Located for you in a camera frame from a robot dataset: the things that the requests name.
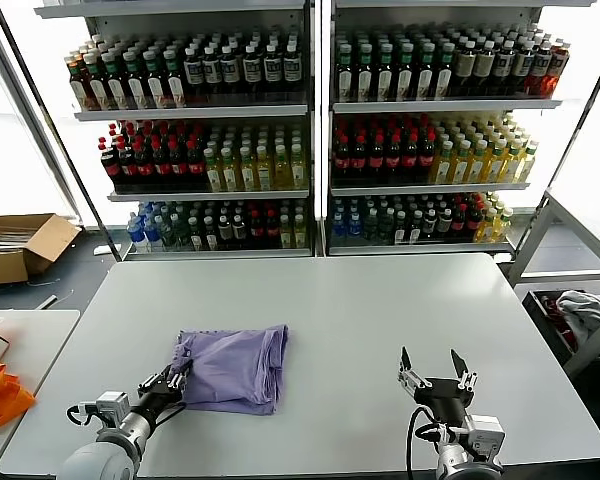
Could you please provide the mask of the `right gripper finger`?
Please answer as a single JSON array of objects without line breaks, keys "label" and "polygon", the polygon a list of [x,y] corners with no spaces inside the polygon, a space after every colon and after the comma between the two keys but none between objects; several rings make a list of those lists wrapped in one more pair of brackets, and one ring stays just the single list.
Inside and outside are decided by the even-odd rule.
[{"label": "right gripper finger", "polygon": [[417,391],[433,387],[433,384],[429,380],[421,377],[413,370],[405,346],[401,348],[398,381],[409,395],[414,395]]},{"label": "right gripper finger", "polygon": [[463,357],[455,349],[451,349],[452,363],[458,378],[458,388],[460,390],[473,391],[477,381],[477,373],[471,371]]}]

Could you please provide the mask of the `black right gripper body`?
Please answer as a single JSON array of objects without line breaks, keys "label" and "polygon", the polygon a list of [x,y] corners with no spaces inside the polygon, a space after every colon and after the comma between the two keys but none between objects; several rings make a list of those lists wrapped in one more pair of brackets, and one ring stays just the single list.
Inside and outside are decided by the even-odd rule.
[{"label": "black right gripper body", "polygon": [[467,415],[466,408],[474,398],[474,391],[459,388],[454,379],[431,378],[430,386],[418,387],[414,400],[427,407],[438,423],[447,426],[462,426]]}]

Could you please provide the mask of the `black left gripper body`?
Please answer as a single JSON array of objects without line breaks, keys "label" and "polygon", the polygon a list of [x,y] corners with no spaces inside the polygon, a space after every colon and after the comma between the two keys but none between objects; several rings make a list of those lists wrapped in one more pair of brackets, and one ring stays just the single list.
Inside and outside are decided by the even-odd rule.
[{"label": "black left gripper body", "polygon": [[185,388],[140,391],[138,386],[138,414],[150,425],[161,425],[185,408],[184,391]]}]

